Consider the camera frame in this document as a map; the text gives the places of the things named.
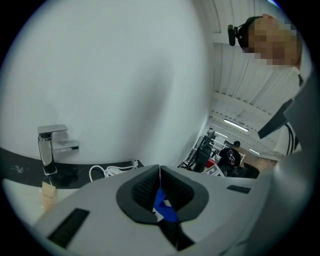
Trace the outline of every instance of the white cable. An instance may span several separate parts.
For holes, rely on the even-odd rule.
[[[106,169],[103,169],[100,165],[94,165],[89,170],[89,178],[90,178],[91,182],[93,182],[92,177],[91,177],[91,171],[94,168],[100,168],[104,174],[104,177],[108,178],[110,176],[121,174],[126,171],[131,171],[133,169],[137,169],[138,168],[138,161],[134,161],[133,166],[126,166],[126,167],[108,166]]]

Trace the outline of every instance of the faucet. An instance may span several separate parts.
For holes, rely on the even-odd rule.
[[[54,161],[54,153],[79,149],[79,142],[76,140],[60,142],[52,141],[52,133],[67,130],[68,128],[64,124],[38,127],[38,145],[43,164],[43,171],[46,176],[56,174],[58,172]]]

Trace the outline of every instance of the countertop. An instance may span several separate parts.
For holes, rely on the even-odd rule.
[[[57,189],[78,189],[90,182],[89,169],[92,164],[56,163],[57,173],[45,176],[41,160],[22,156],[0,148],[0,175],[17,183],[42,187],[42,182],[52,184]],[[99,164],[106,169],[108,166],[128,167],[131,161]],[[138,160],[138,167],[144,165]],[[91,171],[93,180],[104,178],[104,174],[96,169]]]

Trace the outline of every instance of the blue object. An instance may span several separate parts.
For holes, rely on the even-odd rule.
[[[169,222],[177,222],[178,216],[175,210],[171,206],[166,206],[164,204],[165,199],[166,195],[160,187],[155,196],[154,209],[156,209],[156,211],[161,214],[165,220]]]

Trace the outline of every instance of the white ceiling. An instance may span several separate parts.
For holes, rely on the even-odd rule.
[[[214,80],[211,127],[238,140],[245,149],[273,156],[279,131],[259,139],[258,131],[281,105],[299,90],[299,78],[290,68],[276,68],[230,46],[227,27],[239,26],[251,16],[270,14],[280,23],[288,19],[267,0],[202,0],[214,48]],[[231,120],[249,129],[240,130],[223,122]]]

